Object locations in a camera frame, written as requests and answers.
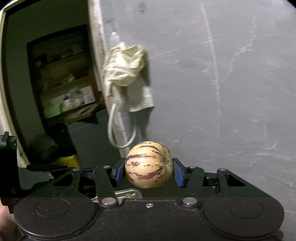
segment yellow object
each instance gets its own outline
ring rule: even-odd
[[[80,168],[79,157],[76,154],[73,156],[60,157],[54,163],[55,164],[65,164],[65,165],[67,165],[67,167],[79,167]]]

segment blue gripper pad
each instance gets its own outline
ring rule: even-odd
[[[112,168],[111,178],[115,181],[115,186],[119,187],[124,179],[124,163],[125,158],[121,158]]]
[[[174,177],[175,177],[176,183],[178,187],[184,188],[185,178],[183,176],[183,170],[175,160],[173,160],[173,163],[174,163]]]

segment doorway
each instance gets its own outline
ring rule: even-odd
[[[87,0],[41,0],[7,11],[2,41],[7,105],[29,162],[76,155],[82,168],[114,165],[120,153],[108,140]]]

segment purple stripe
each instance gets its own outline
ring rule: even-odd
[[[133,174],[135,174],[138,179],[151,179],[152,177],[159,175],[162,171],[163,167],[160,167],[158,170],[148,173],[147,175],[140,175],[138,173],[132,172]]]
[[[131,161],[131,163],[130,164],[126,164],[127,166],[134,166],[134,167],[136,167],[136,166],[138,166],[138,165],[140,165],[141,163],[140,162],[133,162],[133,161]]]
[[[162,147],[165,147],[163,144],[161,144],[161,143],[159,143],[159,142],[157,142],[157,141],[155,141],[155,143],[158,143],[158,144],[160,144]]]
[[[136,155],[130,155],[130,156],[128,156],[127,158],[126,158],[126,161],[128,160],[128,159],[131,159],[131,158],[143,158],[143,157],[153,157],[153,158],[156,158],[156,156],[149,156],[149,155],[147,155],[147,154],[136,154]]]
[[[162,154],[160,154],[158,151],[153,151],[153,152],[155,152],[155,153],[157,153],[157,154],[159,154],[159,155],[161,155],[161,156],[162,156]]]
[[[138,148],[142,148],[142,147],[151,147],[151,148],[156,149],[156,150],[158,150],[160,152],[160,150],[156,146],[140,146]]]
[[[164,175],[166,174],[166,170],[164,172],[164,174],[162,174],[160,177],[158,177],[157,179],[162,179],[164,177]]]

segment green box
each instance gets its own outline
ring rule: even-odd
[[[45,119],[49,119],[62,113],[62,104],[44,110]]]

